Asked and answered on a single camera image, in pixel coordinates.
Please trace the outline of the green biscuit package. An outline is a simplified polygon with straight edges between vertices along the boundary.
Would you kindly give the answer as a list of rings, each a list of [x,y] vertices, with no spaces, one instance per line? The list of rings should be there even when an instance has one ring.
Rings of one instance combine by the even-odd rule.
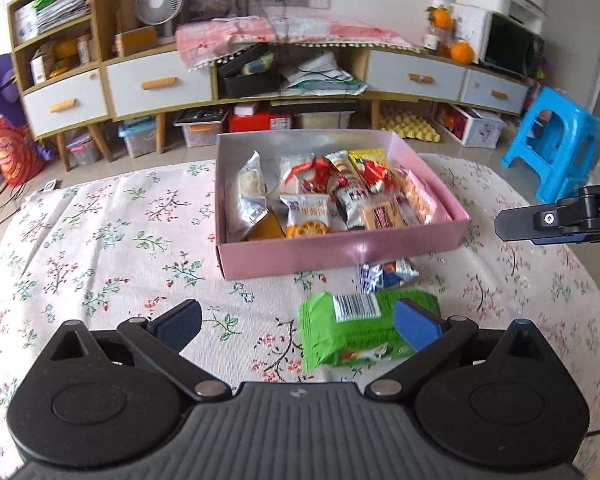
[[[333,295],[322,292],[299,309],[302,370],[321,365],[361,366],[408,359],[415,350],[399,334],[394,310],[400,300],[411,300],[438,316],[438,298],[416,288]]]

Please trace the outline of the pink wafer packet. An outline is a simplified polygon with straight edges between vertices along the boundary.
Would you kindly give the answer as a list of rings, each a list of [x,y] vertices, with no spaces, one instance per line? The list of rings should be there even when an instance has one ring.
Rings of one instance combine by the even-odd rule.
[[[437,218],[438,203],[428,185],[411,169],[397,169],[403,195],[421,224],[434,222]]]

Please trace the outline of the tan biscuit packet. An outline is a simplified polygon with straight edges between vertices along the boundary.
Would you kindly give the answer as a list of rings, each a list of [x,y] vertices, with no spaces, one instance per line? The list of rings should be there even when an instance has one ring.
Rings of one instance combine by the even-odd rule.
[[[398,204],[394,200],[369,204],[361,208],[366,230],[402,228],[404,220]]]

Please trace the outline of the gold snack bar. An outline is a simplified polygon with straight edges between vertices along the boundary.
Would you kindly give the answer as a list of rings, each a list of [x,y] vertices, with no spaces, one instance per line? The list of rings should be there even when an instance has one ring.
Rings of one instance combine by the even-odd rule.
[[[275,211],[272,208],[268,208],[265,217],[248,233],[246,241],[279,240],[285,237],[285,231],[280,226]]]

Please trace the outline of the white jam cookie pack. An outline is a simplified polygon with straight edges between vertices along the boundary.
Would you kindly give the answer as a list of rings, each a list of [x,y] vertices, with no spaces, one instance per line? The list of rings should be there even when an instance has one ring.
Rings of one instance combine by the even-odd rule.
[[[327,154],[326,158],[337,169],[338,183],[334,191],[338,211],[348,230],[362,229],[361,208],[370,201],[370,193],[350,162],[347,151]]]

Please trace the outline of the orange white biscuit packet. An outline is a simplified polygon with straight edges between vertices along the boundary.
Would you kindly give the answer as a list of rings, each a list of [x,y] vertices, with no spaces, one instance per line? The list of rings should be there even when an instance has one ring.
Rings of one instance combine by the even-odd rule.
[[[287,238],[326,235],[329,226],[329,196],[325,194],[284,194],[280,201],[287,206]]]

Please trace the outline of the yellow snack packet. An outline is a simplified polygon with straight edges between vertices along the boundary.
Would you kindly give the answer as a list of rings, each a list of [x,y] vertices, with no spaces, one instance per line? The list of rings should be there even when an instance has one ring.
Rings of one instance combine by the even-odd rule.
[[[361,160],[370,160],[377,162],[379,165],[388,166],[388,158],[386,152],[382,148],[369,148],[368,150],[354,150],[349,152],[349,157],[354,162]]]

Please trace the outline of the red white snack packet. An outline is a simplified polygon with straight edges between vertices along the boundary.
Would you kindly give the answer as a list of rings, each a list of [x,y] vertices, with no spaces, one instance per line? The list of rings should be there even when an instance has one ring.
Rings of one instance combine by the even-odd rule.
[[[290,194],[329,194],[338,184],[339,170],[325,156],[292,166],[283,176],[283,189]]]

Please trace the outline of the clear white cracker pack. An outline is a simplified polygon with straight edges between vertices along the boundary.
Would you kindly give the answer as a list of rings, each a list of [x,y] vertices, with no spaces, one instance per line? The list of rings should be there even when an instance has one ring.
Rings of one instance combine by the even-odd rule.
[[[306,194],[308,192],[306,182],[315,176],[312,167],[313,159],[312,154],[282,157],[279,162],[278,192],[280,194]]]

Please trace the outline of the red white candy packet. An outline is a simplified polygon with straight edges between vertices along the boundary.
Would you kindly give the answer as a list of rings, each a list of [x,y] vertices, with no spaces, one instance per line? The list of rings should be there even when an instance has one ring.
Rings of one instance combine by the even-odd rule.
[[[376,162],[371,158],[353,156],[352,164],[371,193],[389,192],[396,186],[391,169],[381,162]]]

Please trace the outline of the blue plastic stool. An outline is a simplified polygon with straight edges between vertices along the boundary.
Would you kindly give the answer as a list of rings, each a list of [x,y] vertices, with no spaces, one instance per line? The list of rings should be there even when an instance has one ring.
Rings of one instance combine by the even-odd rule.
[[[539,177],[535,197],[555,203],[577,194],[598,151],[600,120],[558,91],[540,90],[521,119],[501,164],[521,160]]]

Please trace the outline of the blue white small packet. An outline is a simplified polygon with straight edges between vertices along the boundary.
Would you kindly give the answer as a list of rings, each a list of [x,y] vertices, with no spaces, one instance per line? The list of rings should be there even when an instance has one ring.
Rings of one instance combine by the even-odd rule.
[[[407,258],[364,263],[358,267],[358,289],[366,294],[400,288],[414,282],[416,278],[419,278],[419,272]]]

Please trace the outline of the floral tablecloth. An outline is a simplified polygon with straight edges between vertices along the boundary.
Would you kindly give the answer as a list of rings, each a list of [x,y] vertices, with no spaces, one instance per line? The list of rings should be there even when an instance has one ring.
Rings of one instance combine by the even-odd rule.
[[[444,315],[484,327],[535,322],[578,383],[591,413],[576,464],[600,467],[600,291],[566,246],[504,244],[494,216],[524,200],[490,168],[427,155],[426,164],[471,218],[460,247],[418,257],[417,286]],[[231,385],[357,382],[385,370],[301,367],[298,311],[309,298],[352,294],[358,271],[309,270],[227,281],[215,255],[213,162],[190,162],[83,183],[35,197],[12,219],[0,245],[0,474],[21,458],[6,411],[23,377],[62,322],[110,330],[154,318],[181,301],[201,305],[202,329],[187,359]]]

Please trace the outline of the white patterned box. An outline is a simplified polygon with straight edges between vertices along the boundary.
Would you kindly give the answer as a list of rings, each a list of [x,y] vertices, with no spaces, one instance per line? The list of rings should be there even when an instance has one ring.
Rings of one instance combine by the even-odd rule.
[[[436,105],[434,120],[465,148],[493,150],[506,126],[497,114],[449,103]]]

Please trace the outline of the yellow egg tray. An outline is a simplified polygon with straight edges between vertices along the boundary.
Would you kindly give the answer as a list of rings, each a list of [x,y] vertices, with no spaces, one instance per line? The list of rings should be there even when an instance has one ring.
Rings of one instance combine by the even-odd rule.
[[[380,109],[379,127],[381,130],[393,131],[403,140],[419,140],[428,143],[439,143],[440,133],[425,117],[416,115],[407,108],[385,106]]]

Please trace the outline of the pink cardboard box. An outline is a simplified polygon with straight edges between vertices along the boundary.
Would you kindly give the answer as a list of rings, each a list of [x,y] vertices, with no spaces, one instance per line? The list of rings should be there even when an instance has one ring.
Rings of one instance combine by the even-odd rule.
[[[452,220],[424,226],[406,226],[380,231],[346,231],[305,240],[256,240],[231,242],[227,237],[227,187],[253,152],[261,156],[266,186],[274,190],[283,156],[342,150],[381,148],[390,162],[412,170],[436,194]],[[225,133],[216,141],[215,159],[215,250],[227,281],[328,270],[375,263],[428,252],[450,252],[460,247],[470,215],[456,197],[405,141],[381,130],[271,130]]]

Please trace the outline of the black microwave oven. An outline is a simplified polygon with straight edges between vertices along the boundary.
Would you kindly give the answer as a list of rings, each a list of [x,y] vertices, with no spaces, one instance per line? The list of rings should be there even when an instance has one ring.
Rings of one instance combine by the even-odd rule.
[[[480,62],[516,76],[532,78],[544,58],[544,39],[507,16],[490,12]]]

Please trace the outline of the orange fruit lower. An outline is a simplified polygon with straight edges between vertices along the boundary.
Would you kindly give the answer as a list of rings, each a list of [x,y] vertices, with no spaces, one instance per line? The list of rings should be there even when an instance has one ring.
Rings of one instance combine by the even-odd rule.
[[[462,65],[470,65],[475,62],[476,58],[474,49],[466,41],[457,41],[453,44],[449,54],[455,63]]]

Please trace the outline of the orange fruit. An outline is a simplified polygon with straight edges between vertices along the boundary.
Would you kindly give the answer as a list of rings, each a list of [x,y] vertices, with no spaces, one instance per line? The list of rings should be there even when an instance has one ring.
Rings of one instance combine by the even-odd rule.
[[[476,58],[474,49],[466,41],[457,41],[453,44],[449,54],[455,63],[462,65],[470,65],[475,62]]]
[[[452,15],[444,6],[430,6],[427,13],[431,27],[441,30],[449,30],[453,27]]]

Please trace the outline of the blue lid plastic bin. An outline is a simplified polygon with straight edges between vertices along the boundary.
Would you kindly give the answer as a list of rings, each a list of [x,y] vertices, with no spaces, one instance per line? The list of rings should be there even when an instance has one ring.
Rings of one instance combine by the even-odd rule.
[[[156,150],[156,121],[150,116],[125,120],[118,125],[118,137],[125,144],[131,158]]]

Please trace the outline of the orange fruit upper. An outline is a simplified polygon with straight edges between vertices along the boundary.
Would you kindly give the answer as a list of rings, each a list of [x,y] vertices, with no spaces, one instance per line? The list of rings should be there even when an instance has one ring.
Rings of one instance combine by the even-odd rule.
[[[444,6],[430,6],[427,13],[431,27],[441,30],[449,30],[453,27],[452,15]]]

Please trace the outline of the red round lantern bag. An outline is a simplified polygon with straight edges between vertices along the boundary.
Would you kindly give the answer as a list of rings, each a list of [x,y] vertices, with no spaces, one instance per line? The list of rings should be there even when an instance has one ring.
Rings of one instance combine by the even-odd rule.
[[[0,115],[0,170],[11,188],[26,184],[46,166],[27,125],[14,127]]]

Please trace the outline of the red shoe box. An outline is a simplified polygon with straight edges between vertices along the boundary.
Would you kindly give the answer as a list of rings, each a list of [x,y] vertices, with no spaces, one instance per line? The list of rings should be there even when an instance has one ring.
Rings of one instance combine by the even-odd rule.
[[[232,133],[289,130],[291,126],[291,114],[273,113],[259,103],[235,105],[228,115],[228,131]]]

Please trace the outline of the clear plastic bin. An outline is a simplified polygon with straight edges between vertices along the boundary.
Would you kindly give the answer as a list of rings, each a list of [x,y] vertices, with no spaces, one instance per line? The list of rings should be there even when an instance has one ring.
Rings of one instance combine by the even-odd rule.
[[[352,110],[337,110],[336,112],[303,112],[294,115],[294,126],[297,129],[347,129]]]

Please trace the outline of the black storage case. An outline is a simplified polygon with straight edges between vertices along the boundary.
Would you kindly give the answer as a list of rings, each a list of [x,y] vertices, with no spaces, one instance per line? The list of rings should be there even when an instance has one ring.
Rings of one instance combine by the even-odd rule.
[[[283,82],[269,44],[254,44],[218,68],[221,98],[258,96],[280,88]]]

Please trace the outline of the wooden tv cabinet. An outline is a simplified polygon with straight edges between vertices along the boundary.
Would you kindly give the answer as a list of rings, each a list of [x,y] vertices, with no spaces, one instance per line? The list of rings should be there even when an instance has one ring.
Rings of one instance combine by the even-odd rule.
[[[10,36],[18,35],[18,11],[34,0],[7,6]],[[377,42],[327,41],[286,44],[290,21],[268,47],[276,65],[268,73],[232,76],[230,66],[249,46],[198,65],[185,61],[174,42],[125,56],[114,55],[118,0],[87,0],[86,13],[12,45],[12,62],[24,114],[36,140],[53,139],[68,164],[66,135],[83,128],[102,157],[112,157],[100,127],[105,122],[149,116],[157,122],[156,149],[163,151],[166,116],[180,110],[238,102],[273,101],[349,104],[370,102],[370,121],[380,122],[385,102],[445,102],[518,116],[528,84],[479,66]],[[90,62],[37,82],[30,61],[46,42],[76,38],[94,41]]]

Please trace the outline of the pink cherry cloth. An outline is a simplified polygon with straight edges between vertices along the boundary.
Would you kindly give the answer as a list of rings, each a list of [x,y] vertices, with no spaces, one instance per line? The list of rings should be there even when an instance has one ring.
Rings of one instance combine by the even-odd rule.
[[[182,25],[175,33],[178,57],[190,70],[234,58],[254,44],[383,47],[415,53],[424,50],[393,30],[345,18],[240,16]]]

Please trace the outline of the purple hat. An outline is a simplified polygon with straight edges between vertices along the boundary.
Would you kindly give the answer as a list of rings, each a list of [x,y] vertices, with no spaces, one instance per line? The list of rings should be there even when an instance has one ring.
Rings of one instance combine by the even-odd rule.
[[[0,115],[15,128],[27,125],[14,66],[8,53],[0,55]]]

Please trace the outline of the white desk fan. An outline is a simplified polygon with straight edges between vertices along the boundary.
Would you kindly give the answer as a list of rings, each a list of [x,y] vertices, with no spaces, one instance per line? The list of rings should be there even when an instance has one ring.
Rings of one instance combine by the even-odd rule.
[[[178,17],[183,0],[135,0],[137,18],[147,26],[154,26],[158,44],[175,41],[173,21]]]

